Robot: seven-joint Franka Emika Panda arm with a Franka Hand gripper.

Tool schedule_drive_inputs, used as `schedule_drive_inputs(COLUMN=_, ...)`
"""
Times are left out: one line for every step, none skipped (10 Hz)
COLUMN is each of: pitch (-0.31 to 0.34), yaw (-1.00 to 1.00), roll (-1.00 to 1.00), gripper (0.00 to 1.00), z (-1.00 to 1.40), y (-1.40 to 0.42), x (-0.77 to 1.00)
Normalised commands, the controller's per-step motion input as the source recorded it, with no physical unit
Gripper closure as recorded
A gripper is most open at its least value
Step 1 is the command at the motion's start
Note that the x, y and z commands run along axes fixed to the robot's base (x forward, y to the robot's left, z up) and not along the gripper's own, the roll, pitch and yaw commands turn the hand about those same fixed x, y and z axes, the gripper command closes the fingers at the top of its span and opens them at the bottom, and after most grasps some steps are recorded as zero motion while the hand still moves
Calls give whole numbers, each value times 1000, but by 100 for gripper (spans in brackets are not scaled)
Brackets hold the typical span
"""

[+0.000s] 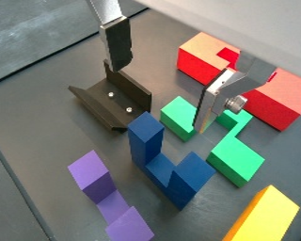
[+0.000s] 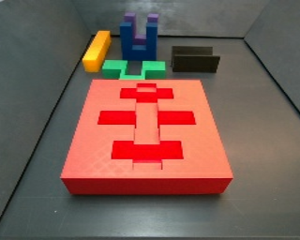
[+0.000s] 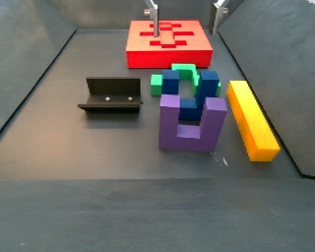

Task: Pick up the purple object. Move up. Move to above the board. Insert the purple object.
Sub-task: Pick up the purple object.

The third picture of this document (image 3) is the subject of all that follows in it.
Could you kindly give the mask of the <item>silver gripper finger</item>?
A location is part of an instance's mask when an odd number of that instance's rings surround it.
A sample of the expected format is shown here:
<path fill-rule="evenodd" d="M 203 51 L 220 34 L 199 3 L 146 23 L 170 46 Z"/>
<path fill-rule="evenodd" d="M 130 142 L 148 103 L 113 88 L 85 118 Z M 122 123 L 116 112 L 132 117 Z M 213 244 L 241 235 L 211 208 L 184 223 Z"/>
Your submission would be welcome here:
<path fill-rule="evenodd" d="M 221 20 L 223 16 L 228 13 L 227 4 L 228 0 L 216 0 L 216 2 L 212 4 L 211 33 L 216 33 L 219 21 Z"/>
<path fill-rule="evenodd" d="M 144 0 L 146 8 L 144 9 L 144 15 L 152 20 L 153 22 L 153 36 L 158 36 L 158 6 L 153 2 L 153 0 Z"/>

